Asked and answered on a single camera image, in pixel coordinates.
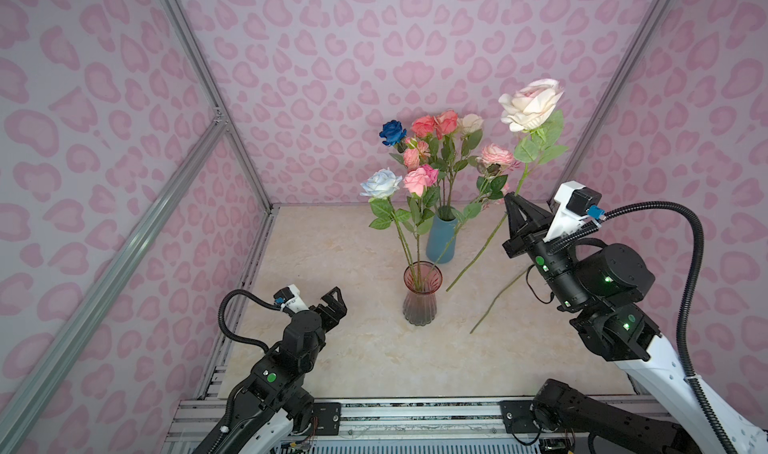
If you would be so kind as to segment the peach carnation spray stem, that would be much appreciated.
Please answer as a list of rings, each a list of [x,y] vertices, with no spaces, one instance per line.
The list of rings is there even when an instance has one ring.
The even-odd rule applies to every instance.
[[[491,300],[490,304],[488,305],[487,309],[482,314],[480,319],[471,328],[469,332],[470,335],[473,335],[476,332],[476,330],[482,325],[482,323],[487,319],[487,317],[491,314],[496,303],[502,297],[502,295],[506,293],[509,289],[511,289],[519,280],[521,280],[525,274],[529,273],[533,267],[534,267],[533,265],[529,265],[524,270],[516,274],[511,281],[509,281],[502,289],[500,289],[500,291]]]

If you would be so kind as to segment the teal ceramic vase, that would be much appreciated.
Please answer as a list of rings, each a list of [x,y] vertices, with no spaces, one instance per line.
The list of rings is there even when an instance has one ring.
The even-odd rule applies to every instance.
[[[426,255],[434,264],[448,263],[455,252],[455,234],[458,219],[447,206],[441,207],[429,232]]]

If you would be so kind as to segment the red ribbed glass vase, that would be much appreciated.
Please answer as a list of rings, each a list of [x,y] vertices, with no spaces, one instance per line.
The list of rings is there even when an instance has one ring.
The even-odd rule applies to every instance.
[[[402,312],[415,326],[430,324],[437,315],[437,292],[442,286],[440,269],[428,261],[418,261],[407,267],[403,274],[407,294]]]

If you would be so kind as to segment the small magenta artificial rose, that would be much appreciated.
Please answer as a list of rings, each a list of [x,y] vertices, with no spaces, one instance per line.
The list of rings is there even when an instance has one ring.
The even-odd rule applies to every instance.
[[[435,205],[439,199],[439,188],[436,187],[438,183],[439,171],[429,164],[422,165],[424,170],[425,179],[425,191],[423,194],[424,201],[424,214],[428,216],[428,220],[431,222],[430,228],[427,234],[427,247],[425,253],[427,258],[433,263],[437,263],[437,254],[435,253],[435,242],[432,239],[432,230],[435,223]]]

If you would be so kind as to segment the large cream pink rose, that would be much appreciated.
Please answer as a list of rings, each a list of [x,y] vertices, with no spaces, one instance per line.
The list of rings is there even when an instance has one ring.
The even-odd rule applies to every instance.
[[[536,168],[567,152],[568,147],[561,142],[564,114],[558,108],[564,92],[560,81],[542,78],[499,97],[500,121],[513,135],[515,144],[511,149],[496,145],[510,151],[518,161],[508,172],[507,193],[519,194]]]

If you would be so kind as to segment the pale blue white rose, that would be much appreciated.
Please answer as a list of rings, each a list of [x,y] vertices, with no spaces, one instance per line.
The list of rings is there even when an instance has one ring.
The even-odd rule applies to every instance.
[[[365,182],[361,184],[362,197],[368,199],[368,205],[373,213],[374,219],[370,222],[369,228],[375,230],[386,230],[394,226],[397,236],[408,263],[408,272],[412,279],[416,279],[413,255],[403,232],[403,223],[410,219],[407,211],[401,211],[394,207],[392,197],[401,188],[402,177],[397,176],[389,168],[376,171]]]

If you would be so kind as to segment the pink carnation spray stem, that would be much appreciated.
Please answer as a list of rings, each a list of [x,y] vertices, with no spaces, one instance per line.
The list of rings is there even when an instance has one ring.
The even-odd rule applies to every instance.
[[[420,138],[406,138],[399,146],[402,148],[403,164],[408,171],[427,163],[431,156],[429,144]]]

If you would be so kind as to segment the coral pink artificial rose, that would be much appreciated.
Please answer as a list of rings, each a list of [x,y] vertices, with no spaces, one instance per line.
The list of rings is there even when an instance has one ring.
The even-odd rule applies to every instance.
[[[413,140],[410,141],[410,146],[421,153],[428,153],[429,140],[435,136],[436,130],[437,124],[433,116],[427,115],[416,119],[411,126]]]

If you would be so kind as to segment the blue artificial rose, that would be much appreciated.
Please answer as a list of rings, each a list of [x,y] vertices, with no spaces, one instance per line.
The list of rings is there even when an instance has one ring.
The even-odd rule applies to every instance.
[[[390,156],[399,164],[404,165],[404,153],[407,149],[407,130],[397,120],[390,120],[382,126],[379,132],[381,143],[392,149]]]

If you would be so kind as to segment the light pink artificial rose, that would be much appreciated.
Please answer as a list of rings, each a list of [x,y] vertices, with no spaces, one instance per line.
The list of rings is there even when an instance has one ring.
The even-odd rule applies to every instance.
[[[411,234],[416,241],[416,254],[413,254],[414,263],[421,261],[420,239],[428,233],[431,222],[424,214],[423,194],[425,191],[424,170],[422,166],[410,171],[404,178],[404,187],[408,191],[407,204],[410,219],[403,223],[406,232]]]

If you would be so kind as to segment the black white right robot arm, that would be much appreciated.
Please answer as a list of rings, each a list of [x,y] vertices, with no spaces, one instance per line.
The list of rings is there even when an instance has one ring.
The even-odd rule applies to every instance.
[[[529,421],[542,431],[582,430],[635,453],[763,453],[766,431],[751,423],[695,371],[687,327],[701,271],[704,232],[689,208],[647,201],[602,210],[599,194],[564,184],[558,209],[549,212],[522,196],[504,198],[509,257],[526,255],[551,290],[584,346],[643,387],[669,413],[660,421],[588,397],[550,379],[534,396]],[[646,210],[681,215],[692,231],[693,251],[677,318],[667,338],[640,307],[655,277],[630,246],[597,237],[601,225]]]

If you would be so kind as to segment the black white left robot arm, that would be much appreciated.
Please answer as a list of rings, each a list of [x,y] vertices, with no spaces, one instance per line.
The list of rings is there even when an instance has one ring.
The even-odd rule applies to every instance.
[[[226,311],[237,296],[287,315],[289,323],[282,339],[269,347],[229,329]],[[295,285],[280,289],[271,302],[244,289],[227,293],[218,310],[220,331],[235,343],[260,348],[263,356],[230,391],[223,416],[194,451],[277,453],[293,434],[310,437],[317,422],[312,419],[314,397],[303,388],[305,376],[314,369],[318,354],[326,346],[327,333],[346,315],[347,306],[338,287],[311,306],[306,305]]]

